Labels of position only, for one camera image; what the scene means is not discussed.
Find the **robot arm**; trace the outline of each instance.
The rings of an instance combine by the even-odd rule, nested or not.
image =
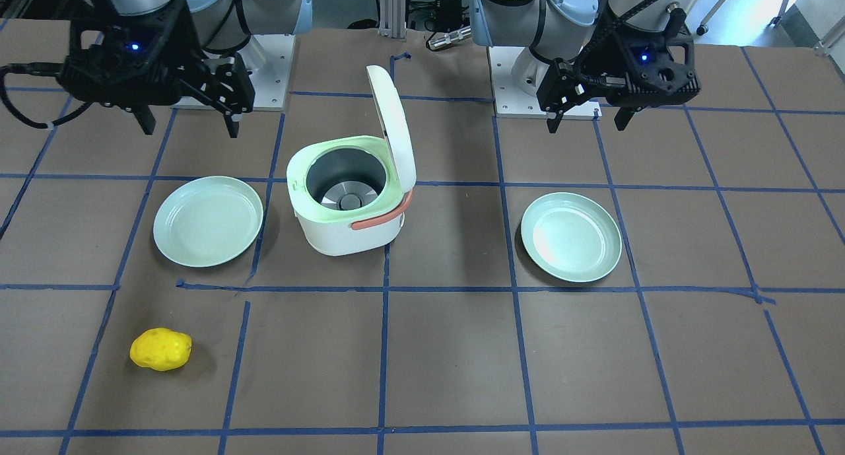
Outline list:
[[[78,100],[131,112],[147,134],[156,126],[151,105],[193,97],[223,114],[235,137],[255,97],[238,50],[252,34],[311,28],[311,0],[83,1],[71,20],[64,64],[13,64],[4,73],[54,76]],[[85,31],[99,31],[102,40],[82,47]],[[5,93],[3,102],[13,109]]]
[[[608,0],[597,15],[597,0],[473,0],[473,39],[525,46],[513,74],[549,113],[549,132],[569,109],[598,96],[621,107],[615,123],[622,130],[643,108],[680,105],[700,90],[685,25],[695,1]]]

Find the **light green plate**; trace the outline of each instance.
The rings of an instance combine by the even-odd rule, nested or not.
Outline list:
[[[153,238],[173,262],[220,265],[250,247],[262,216],[261,199],[250,185],[209,176],[184,184],[165,199],[153,223]]]
[[[576,283],[604,277],[622,256],[622,236],[610,214],[574,193],[532,202],[522,215],[522,242],[541,269]]]

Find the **floor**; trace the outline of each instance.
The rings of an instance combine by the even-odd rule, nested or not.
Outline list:
[[[66,33],[2,22],[0,63],[60,60]],[[845,85],[827,59],[700,46],[688,106],[550,135],[494,116],[482,49],[424,37],[301,37],[286,114],[238,139],[208,112],[156,109],[144,136],[102,107],[50,133],[0,111],[0,452],[845,453]],[[388,246],[321,256],[287,161],[378,135],[371,63],[403,97],[414,202]],[[33,118],[75,107],[9,85]],[[262,197],[259,240],[211,269],[169,262],[158,207],[215,174]],[[525,252],[523,211],[558,191],[622,230],[600,281]],[[191,335],[187,365],[127,358],[156,326]]]
[[[718,0],[698,0],[689,12],[687,25],[698,28]],[[780,12],[783,0],[726,0],[707,21],[709,31],[695,36],[697,44],[731,46],[792,47],[794,44],[782,27],[770,24]],[[795,0],[788,1],[788,6]]]

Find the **rice cooker lid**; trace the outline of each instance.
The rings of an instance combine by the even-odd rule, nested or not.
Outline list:
[[[417,166],[414,163],[411,134],[408,132],[399,92],[393,85],[390,74],[383,67],[367,66],[367,75],[378,110],[378,121],[381,123],[384,139],[399,177],[399,187],[403,193],[407,193],[417,183]]]

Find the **orange handle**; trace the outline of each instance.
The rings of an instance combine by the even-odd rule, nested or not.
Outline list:
[[[411,198],[413,198],[413,194],[414,190],[408,191],[408,193],[402,198],[402,202],[399,203],[393,211],[390,211],[387,214],[378,215],[378,217],[371,217],[363,221],[354,221],[351,224],[353,231],[360,231],[362,229],[368,229],[369,227],[380,226],[387,221],[392,221],[396,217],[399,217],[403,212],[405,212],[405,209],[411,205]]]

